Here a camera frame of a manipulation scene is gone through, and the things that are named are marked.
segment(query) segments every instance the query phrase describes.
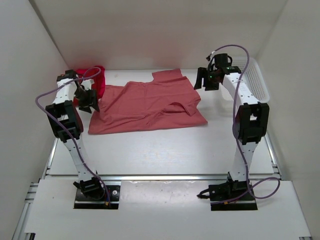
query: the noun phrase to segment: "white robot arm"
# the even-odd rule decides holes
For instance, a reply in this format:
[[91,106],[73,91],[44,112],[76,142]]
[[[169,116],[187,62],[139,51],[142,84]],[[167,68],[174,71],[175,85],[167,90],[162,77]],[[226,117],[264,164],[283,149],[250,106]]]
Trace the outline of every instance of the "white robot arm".
[[[210,62],[208,68],[198,68],[197,80],[194,89],[205,87],[205,91],[218,90],[222,84],[234,98],[236,98],[235,113],[232,131],[239,147],[236,148],[231,170],[228,172],[227,181],[222,184],[209,185],[209,188],[200,192],[199,198],[223,204],[212,204],[211,210],[256,210],[257,205],[252,194],[248,193],[247,170],[250,169],[252,158],[258,143],[267,132],[269,106],[261,103],[249,90],[247,84],[241,80],[237,95],[236,88],[241,75],[237,66],[232,66],[232,58],[226,53],[217,54],[214,66]],[[237,204],[227,204],[228,200],[235,199]]]
[[77,78],[77,73],[73,70],[67,70],[65,74],[58,76],[58,87],[62,85],[64,85],[64,87],[57,91],[53,103],[47,105],[45,110],[67,128],[77,143],[78,149],[66,131],[63,130],[56,121],[50,117],[48,118],[54,135],[59,138],[69,150],[76,167],[79,181],[73,184],[81,190],[83,195],[98,199],[104,196],[105,190],[98,179],[96,170],[88,163],[89,158],[81,136],[84,128],[74,104],[74,98],[76,98],[78,100],[78,109],[91,113],[91,108],[99,111],[98,98],[96,91],[91,88],[93,83],[92,79],[83,80],[81,83],[74,81],[67,84]]

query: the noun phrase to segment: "white table surface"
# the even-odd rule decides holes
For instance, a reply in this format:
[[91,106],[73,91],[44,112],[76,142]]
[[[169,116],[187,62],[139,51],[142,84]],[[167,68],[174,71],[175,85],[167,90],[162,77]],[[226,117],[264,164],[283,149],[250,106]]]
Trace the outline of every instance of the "white table surface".
[[[150,82],[156,70],[111,70],[106,84],[124,86],[129,81]],[[192,85],[197,70],[182,70]],[[87,154],[100,175],[205,175],[226,174],[234,161],[232,98],[222,86],[218,91],[198,90],[198,109],[208,125],[179,129],[88,135],[91,114],[80,111]],[[50,175],[76,175],[72,158],[58,142]],[[265,139],[259,143],[250,174],[273,174]]]
[[[72,180],[41,180],[25,228],[34,240],[299,240],[310,232],[292,182],[256,211],[210,211],[206,181],[122,181],[118,210],[73,209]],[[265,196],[275,181],[255,188]]]

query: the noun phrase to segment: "white wall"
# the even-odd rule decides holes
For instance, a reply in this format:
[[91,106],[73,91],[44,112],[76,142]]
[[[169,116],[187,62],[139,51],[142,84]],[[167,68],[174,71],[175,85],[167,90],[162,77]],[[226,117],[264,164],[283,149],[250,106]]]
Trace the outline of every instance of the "white wall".
[[320,239],[320,1],[288,0],[258,63],[270,93],[268,131]]
[[70,67],[195,69],[225,44],[256,55],[287,0],[34,1]]
[[35,97],[67,66],[28,1],[0,1],[0,31],[0,239],[10,240],[54,139]]

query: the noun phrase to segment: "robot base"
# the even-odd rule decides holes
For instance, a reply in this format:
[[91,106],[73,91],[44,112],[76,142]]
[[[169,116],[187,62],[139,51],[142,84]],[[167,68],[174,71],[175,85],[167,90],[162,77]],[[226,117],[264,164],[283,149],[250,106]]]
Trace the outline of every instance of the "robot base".
[[247,191],[247,187],[243,185],[247,183],[238,183],[238,189],[235,188],[234,184],[230,182],[218,184],[218,185],[209,185],[209,196],[211,202],[211,211],[252,211],[258,210],[256,200],[249,194],[245,194],[236,201],[229,202],[226,204],[214,204],[214,202],[220,202],[223,200],[233,199],[237,196],[243,194]]
[[119,208],[120,200],[120,186],[119,185],[107,185],[110,193],[110,204],[111,207],[106,205],[105,197],[99,200],[93,199],[92,197],[85,196],[80,189],[76,190],[74,199],[74,209],[106,209],[106,210],[116,210]]

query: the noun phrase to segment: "plastic basket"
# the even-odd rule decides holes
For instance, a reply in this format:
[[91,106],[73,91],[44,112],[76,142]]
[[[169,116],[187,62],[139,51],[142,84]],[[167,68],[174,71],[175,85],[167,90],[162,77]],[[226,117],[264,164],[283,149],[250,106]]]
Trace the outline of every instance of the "plastic basket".
[[[234,57],[232,65],[238,66],[242,71],[246,65],[246,62],[246,57]],[[256,99],[262,103],[267,103],[270,100],[269,92],[264,78],[262,77],[259,65],[252,57],[250,57],[249,66],[244,74],[243,81],[246,82],[248,88]]]

